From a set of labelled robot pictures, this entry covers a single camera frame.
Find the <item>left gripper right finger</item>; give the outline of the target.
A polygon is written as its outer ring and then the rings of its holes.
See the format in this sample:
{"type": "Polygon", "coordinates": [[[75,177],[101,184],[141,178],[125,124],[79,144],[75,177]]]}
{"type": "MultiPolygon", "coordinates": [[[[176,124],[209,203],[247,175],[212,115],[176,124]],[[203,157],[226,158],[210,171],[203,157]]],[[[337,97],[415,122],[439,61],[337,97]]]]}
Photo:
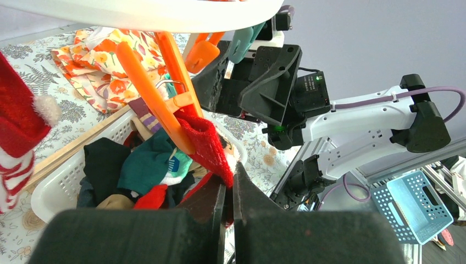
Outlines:
{"type": "Polygon", "coordinates": [[[236,165],[234,181],[236,263],[273,263],[280,208],[251,181],[241,162],[236,165]]]}

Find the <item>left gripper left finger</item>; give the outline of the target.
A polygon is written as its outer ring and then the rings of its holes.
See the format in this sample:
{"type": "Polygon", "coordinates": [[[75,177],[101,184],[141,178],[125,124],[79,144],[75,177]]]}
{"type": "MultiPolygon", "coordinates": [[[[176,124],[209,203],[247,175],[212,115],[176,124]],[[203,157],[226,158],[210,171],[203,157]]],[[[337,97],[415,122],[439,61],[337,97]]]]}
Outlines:
{"type": "Polygon", "coordinates": [[[182,224],[182,239],[186,243],[182,259],[187,263],[223,263],[226,186],[214,175],[197,187],[176,207],[186,217],[182,224]]]}

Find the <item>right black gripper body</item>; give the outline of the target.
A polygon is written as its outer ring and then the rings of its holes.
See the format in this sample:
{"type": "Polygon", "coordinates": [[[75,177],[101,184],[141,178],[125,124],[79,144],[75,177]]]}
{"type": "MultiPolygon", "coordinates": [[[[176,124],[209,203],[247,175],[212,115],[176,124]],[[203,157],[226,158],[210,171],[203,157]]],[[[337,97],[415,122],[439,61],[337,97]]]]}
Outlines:
{"type": "Polygon", "coordinates": [[[280,126],[297,78],[302,50],[299,45],[260,46],[226,78],[230,41],[220,41],[220,55],[192,78],[199,103],[206,111],[280,126]]]}

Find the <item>red bear christmas sock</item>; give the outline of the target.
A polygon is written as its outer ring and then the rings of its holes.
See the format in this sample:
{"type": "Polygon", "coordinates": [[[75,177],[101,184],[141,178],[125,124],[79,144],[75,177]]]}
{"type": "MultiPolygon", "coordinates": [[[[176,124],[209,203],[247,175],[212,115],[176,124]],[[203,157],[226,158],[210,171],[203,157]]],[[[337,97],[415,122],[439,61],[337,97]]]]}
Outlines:
{"type": "Polygon", "coordinates": [[[240,160],[238,149],[225,138],[224,133],[217,131],[210,120],[181,111],[175,116],[196,149],[192,159],[221,177],[228,189],[232,188],[236,164],[240,160]]]}

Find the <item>white round clip hanger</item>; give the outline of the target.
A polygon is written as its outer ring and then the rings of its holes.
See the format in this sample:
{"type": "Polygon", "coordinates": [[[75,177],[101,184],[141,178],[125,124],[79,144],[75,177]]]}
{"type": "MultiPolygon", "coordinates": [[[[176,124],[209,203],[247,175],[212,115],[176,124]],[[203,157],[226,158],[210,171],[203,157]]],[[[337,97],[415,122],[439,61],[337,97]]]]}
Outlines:
{"type": "Polygon", "coordinates": [[[172,33],[224,32],[272,18],[282,1],[1,1],[24,12],[113,28],[172,33]]]}

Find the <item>red white striped sock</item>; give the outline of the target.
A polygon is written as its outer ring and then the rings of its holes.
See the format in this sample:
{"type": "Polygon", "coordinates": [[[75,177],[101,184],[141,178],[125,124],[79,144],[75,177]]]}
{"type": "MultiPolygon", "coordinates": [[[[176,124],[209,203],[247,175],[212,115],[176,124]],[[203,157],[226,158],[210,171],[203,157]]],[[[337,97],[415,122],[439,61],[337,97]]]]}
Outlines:
{"type": "Polygon", "coordinates": [[[62,115],[56,99],[36,96],[1,56],[1,212],[15,207],[34,170],[34,149],[62,115]]]}

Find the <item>plain red santa sock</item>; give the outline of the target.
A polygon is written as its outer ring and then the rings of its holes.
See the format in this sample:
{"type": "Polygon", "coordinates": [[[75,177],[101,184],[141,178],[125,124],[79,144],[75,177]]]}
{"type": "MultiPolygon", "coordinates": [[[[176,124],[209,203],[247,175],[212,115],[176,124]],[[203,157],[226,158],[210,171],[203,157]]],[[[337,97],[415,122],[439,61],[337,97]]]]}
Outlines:
{"type": "Polygon", "coordinates": [[[154,186],[143,195],[134,205],[136,210],[159,210],[168,208],[166,201],[168,186],[165,184],[154,186]]]}

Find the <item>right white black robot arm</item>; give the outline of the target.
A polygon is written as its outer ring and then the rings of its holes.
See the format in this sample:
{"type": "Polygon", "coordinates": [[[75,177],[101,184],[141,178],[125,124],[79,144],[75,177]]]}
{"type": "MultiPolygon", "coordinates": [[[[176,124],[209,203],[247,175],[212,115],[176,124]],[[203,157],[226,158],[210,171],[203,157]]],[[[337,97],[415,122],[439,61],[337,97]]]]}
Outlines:
{"type": "Polygon", "coordinates": [[[193,79],[203,109],[267,125],[263,133],[279,150],[299,147],[271,199],[285,210],[318,195],[350,170],[385,156],[429,153],[451,137],[418,74],[408,74],[389,89],[339,101],[329,99],[324,73],[307,69],[298,76],[298,45],[261,45],[227,77],[233,43],[193,79]]]}

